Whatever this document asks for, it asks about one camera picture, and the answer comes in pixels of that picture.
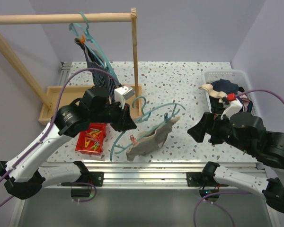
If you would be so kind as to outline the pink clothespin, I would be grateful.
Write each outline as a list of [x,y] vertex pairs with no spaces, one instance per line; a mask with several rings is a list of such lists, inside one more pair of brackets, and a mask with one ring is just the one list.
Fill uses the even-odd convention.
[[136,138],[133,136],[133,135],[130,135],[130,140],[131,140],[131,143],[134,145],[136,144]]

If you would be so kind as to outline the beige grey underwear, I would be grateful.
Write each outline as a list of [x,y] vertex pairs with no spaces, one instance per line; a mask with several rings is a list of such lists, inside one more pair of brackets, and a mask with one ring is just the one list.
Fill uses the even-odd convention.
[[126,152],[128,161],[133,161],[136,156],[146,156],[157,151],[165,144],[168,134],[172,132],[173,126],[180,120],[180,117],[172,117],[165,121],[161,126],[154,127],[148,134],[142,136]]

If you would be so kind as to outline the teal clothespin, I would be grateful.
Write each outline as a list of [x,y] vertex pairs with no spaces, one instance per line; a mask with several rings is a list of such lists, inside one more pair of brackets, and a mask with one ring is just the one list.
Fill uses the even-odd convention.
[[168,117],[168,113],[164,114],[164,121],[168,122],[170,120],[170,118]]

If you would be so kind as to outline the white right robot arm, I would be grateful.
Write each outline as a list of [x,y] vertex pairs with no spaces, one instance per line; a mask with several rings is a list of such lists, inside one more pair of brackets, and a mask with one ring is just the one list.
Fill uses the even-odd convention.
[[260,117],[239,112],[230,118],[205,112],[187,133],[201,143],[206,134],[213,145],[227,143],[270,167],[276,178],[256,178],[207,162],[201,172],[205,185],[229,185],[259,196],[266,204],[284,213],[284,133],[267,131]]

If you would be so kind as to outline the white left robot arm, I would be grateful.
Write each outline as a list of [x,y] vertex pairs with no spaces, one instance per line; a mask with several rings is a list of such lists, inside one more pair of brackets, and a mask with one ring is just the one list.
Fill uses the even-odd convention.
[[6,191],[21,200],[36,195],[54,184],[91,186],[92,174],[81,161],[60,167],[42,168],[41,164],[59,147],[89,128],[91,123],[109,123],[118,132],[136,129],[127,99],[134,96],[131,87],[114,90],[115,102],[104,87],[93,86],[81,98],[58,109],[42,133],[12,160],[0,161],[0,176]]

